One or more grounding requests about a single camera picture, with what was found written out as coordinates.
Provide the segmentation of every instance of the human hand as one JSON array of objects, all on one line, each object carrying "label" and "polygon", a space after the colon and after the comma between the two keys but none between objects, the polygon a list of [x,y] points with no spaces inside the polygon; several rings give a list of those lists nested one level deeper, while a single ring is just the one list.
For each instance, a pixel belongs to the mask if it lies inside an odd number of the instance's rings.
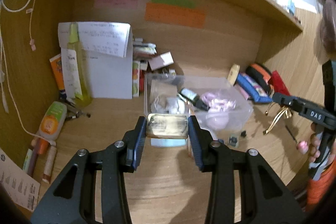
[{"label": "human hand", "polygon": [[[310,128],[311,130],[315,131],[316,124],[312,123],[310,125]],[[309,145],[309,157],[308,157],[309,162],[314,162],[320,156],[320,151],[317,149],[320,143],[321,141],[316,137],[316,135],[312,134],[312,136],[310,137],[310,145]],[[336,141],[334,142],[334,145],[331,148],[327,165],[331,164],[334,161],[335,155],[336,155]]]}]

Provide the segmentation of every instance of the yellow bottle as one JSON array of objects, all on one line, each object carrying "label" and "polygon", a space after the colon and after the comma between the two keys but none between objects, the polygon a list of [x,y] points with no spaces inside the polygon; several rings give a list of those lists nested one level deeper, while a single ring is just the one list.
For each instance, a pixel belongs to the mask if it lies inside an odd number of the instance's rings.
[{"label": "yellow bottle", "polygon": [[68,61],[71,76],[73,78],[73,87],[75,90],[75,102],[78,107],[85,107],[92,102],[85,82],[85,73],[83,71],[82,43],[79,41],[78,24],[70,24],[70,37],[68,48]]}]

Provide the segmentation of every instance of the plastic storage box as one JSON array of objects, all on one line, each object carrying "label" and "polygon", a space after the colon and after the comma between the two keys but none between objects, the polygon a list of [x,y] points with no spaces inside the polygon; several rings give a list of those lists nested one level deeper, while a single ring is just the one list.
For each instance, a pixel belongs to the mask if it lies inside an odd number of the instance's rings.
[{"label": "plastic storage box", "polygon": [[[195,115],[201,127],[209,127],[213,130],[239,131],[243,128],[253,111],[249,102],[243,98],[226,78],[147,73],[144,91],[144,113],[146,116],[152,113],[150,104],[152,80],[175,85],[178,91],[182,88],[188,88],[199,95],[205,92],[224,90],[228,99],[236,101],[235,108],[226,112],[209,113],[206,111],[196,111]],[[225,121],[225,126],[218,126],[216,120]]]}]

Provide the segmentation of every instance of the blue pouch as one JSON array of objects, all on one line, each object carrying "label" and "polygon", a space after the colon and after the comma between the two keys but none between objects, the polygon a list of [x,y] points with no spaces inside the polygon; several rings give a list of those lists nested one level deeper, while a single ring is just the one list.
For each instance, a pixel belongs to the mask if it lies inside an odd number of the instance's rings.
[{"label": "blue pouch", "polygon": [[267,104],[273,101],[263,88],[246,73],[238,74],[236,82],[252,97],[254,102]]}]

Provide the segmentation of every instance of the metal screw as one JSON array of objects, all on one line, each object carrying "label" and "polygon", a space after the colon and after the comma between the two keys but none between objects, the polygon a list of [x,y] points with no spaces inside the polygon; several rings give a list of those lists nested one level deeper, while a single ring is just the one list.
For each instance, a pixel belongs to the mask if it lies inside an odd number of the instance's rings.
[{"label": "metal screw", "polygon": [[77,154],[81,157],[84,156],[86,154],[87,150],[86,149],[79,149],[77,151]]},{"label": "metal screw", "polygon": [[124,146],[124,142],[123,141],[116,141],[114,143],[115,147],[123,147]]},{"label": "metal screw", "polygon": [[250,150],[249,150],[249,154],[250,154],[251,156],[256,156],[256,155],[258,154],[258,151],[255,150],[255,149],[250,149]]},{"label": "metal screw", "polygon": [[210,143],[210,145],[211,145],[212,147],[219,147],[219,146],[221,146],[221,143],[220,143],[219,141],[212,141],[212,142]]}]

